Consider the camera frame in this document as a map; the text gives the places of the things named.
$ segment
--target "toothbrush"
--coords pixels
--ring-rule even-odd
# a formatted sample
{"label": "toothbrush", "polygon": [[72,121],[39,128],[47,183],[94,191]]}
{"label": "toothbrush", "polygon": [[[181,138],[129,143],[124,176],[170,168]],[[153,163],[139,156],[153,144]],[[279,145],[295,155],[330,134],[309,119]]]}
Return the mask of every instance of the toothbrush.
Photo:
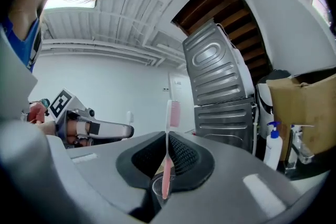
{"label": "toothbrush", "polygon": [[162,198],[167,199],[170,184],[170,170],[172,161],[168,153],[169,131],[170,127],[178,127],[180,124],[181,105],[179,102],[168,100],[166,117],[166,156],[163,168],[162,178]]}

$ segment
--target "white bottle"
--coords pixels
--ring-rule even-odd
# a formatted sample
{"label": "white bottle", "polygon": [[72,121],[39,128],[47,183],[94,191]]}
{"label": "white bottle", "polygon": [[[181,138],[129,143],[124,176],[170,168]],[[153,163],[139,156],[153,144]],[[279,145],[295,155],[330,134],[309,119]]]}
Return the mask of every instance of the white bottle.
{"label": "white bottle", "polygon": [[279,164],[281,150],[282,150],[282,139],[279,136],[279,131],[277,131],[277,125],[280,122],[270,122],[267,125],[273,125],[274,128],[271,134],[267,136],[266,139],[266,152],[264,157],[264,163],[276,170]]}

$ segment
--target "transparent cup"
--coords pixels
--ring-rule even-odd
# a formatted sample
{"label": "transparent cup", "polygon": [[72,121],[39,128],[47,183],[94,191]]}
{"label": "transparent cup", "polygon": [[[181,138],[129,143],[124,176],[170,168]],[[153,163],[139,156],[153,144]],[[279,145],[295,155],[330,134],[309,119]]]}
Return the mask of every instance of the transparent cup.
{"label": "transparent cup", "polygon": [[163,175],[158,177],[154,183],[153,183],[153,186],[152,186],[152,189],[153,189],[153,192],[155,193],[156,195],[156,198],[160,204],[161,207],[163,207],[166,202],[168,201],[168,199],[170,198],[170,194],[171,194],[171,190],[172,190],[172,181],[174,180],[175,176],[174,175],[171,175],[170,176],[170,182],[169,182],[169,191],[168,191],[168,196],[167,196],[167,199],[163,199],[162,197],[162,179],[163,179]]}

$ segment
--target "white door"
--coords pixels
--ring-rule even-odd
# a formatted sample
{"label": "white door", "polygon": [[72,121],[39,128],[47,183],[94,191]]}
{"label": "white door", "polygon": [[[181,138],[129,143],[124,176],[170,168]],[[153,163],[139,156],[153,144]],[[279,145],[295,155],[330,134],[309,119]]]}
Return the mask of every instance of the white door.
{"label": "white door", "polygon": [[181,103],[181,120],[178,128],[172,131],[186,133],[195,129],[194,100],[190,79],[182,74],[169,74],[170,95],[173,101]]}

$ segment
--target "cardboard box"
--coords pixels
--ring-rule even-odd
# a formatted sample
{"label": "cardboard box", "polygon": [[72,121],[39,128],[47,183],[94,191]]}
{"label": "cardboard box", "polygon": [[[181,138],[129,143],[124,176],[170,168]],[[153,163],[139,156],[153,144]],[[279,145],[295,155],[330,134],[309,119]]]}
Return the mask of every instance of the cardboard box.
{"label": "cardboard box", "polygon": [[286,159],[291,124],[303,128],[303,142],[318,154],[336,146],[336,70],[268,80],[274,116],[283,140],[280,160]]}

